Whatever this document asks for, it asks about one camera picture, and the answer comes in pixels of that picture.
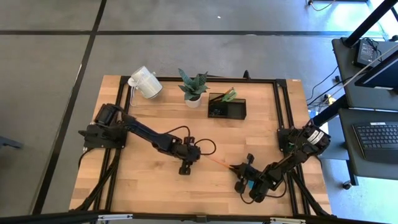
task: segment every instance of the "concrete floor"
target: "concrete floor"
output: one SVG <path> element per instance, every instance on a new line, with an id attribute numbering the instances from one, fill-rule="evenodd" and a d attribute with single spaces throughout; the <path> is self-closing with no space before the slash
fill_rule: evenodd
<path id="1" fill-rule="evenodd" d="M 100 2 L 1 0 L 0 31 L 91 30 Z M 318 7 L 325 4 L 317 2 Z M 352 31 L 368 14 L 365 3 L 348 2 L 315 12 L 305 7 L 305 1 L 115 0 L 107 2 L 99 29 Z M 302 79 L 309 97 L 311 88 L 336 67 L 331 40 L 299 36 L 97 36 L 44 212 L 68 209 L 83 145 L 77 131 L 90 122 L 103 75 L 129 75 L 141 65 L 159 76 L 176 76 L 178 67 L 192 75 L 209 71 L 225 77 L 241 77 L 248 69 L 256 78 Z M 31 209 L 87 41 L 87 35 L 0 35 L 0 136 L 25 144 L 20 151 L 4 147 L 0 152 L 2 217 L 25 215 Z M 329 86 L 331 79 L 320 85 L 315 95 Z M 340 188 L 348 180 L 344 161 L 324 161 L 323 171 L 335 215 L 377 222 L 398 220 L 393 211 L 397 181 L 359 178 L 360 186 L 346 191 Z"/>

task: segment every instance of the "green leaves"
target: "green leaves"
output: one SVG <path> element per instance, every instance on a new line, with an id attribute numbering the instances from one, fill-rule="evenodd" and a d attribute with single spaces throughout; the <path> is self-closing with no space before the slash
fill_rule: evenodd
<path id="1" fill-rule="evenodd" d="M 184 81 L 184 84 L 192 86 L 192 83 L 193 83 L 192 79 L 190 77 L 188 77 L 188 75 L 185 74 L 185 72 L 181 68 L 178 69 L 178 72 L 180 73 L 180 76 L 181 76 L 182 80 Z"/>
<path id="2" fill-rule="evenodd" d="M 198 97 L 202 93 L 205 93 L 207 86 L 205 83 L 207 81 L 207 72 L 205 74 L 198 74 L 192 80 L 182 69 L 178 69 L 178 72 L 184 82 L 184 86 L 179 85 L 180 89 L 185 92 L 185 100 L 190 100 L 193 97 Z"/>

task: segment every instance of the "wooden table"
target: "wooden table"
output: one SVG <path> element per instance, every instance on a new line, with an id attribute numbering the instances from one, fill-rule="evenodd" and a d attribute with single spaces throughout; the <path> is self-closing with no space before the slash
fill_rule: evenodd
<path id="1" fill-rule="evenodd" d="M 99 91 L 95 116 L 103 103 L 114 103 L 118 92 L 120 76 L 106 75 Z M 189 108 L 183 101 L 183 93 L 177 85 L 180 82 L 162 82 L 161 94 L 147 100 L 136 94 L 130 113 L 153 130 L 163 133 L 177 126 L 187 125 L 191 135 L 198 139 L 210 138 L 217 144 L 217 151 L 211 157 L 227 164 L 246 162 L 251 153 L 253 166 L 263 170 L 267 164 L 282 159 L 277 143 L 278 120 L 272 85 L 263 83 L 213 83 L 208 82 L 208 92 L 222 93 L 234 86 L 238 98 L 245 98 L 247 116 L 245 120 L 207 118 L 208 93 L 204 93 L 199 108 Z M 300 80 L 287 80 L 294 123 L 301 128 L 308 121 L 307 106 Z M 126 98 L 125 86 L 122 102 Z M 280 90 L 285 126 L 287 118 Z M 186 130 L 180 129 L 174 135 L 183 138 Z M 207 142 L 200 144 L 202 152 L 212 151 Z M 70 208 L 79 206 L 93 190 L 100 175 L 104 149 L 94 149 L 81 162 L 76 179 Z M 292 209 L 287 192 L 282 198 L 266 199 L 262 203 L 246 205 L 234 191 L 236 176 L 227 168 L 202 156 L 191 166 L 191 175 L 178 174 L 181 161 L 157 152 L 150 143 L 129 133 L 126 147 L 121 154 L 116 179 L 112 212 L 128 213 L 173 213 L 208 215 L 247 216 L 290 216 Z M 331 212 L 320 163 L 310 158 L 303 164 L 305 183 L 315 200 L 327 212 Z M 269 194 L 280 195 L 284 185 Z M 250 201 L 246 189 L 244 198 Z M 296 187 L 298 207 L 302 212 L 300 191 Z M 107 186 L 101 199 L 104 208 Z"/>

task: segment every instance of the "black keyboard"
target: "black keyboard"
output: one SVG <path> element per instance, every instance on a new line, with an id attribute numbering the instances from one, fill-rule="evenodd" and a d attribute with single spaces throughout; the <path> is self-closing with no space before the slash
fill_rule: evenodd
<path id="1" fill-rule="evenodd" d="M 360 123 L 353 127 L 366 160 L 398 164 L 398 122 Z"/>

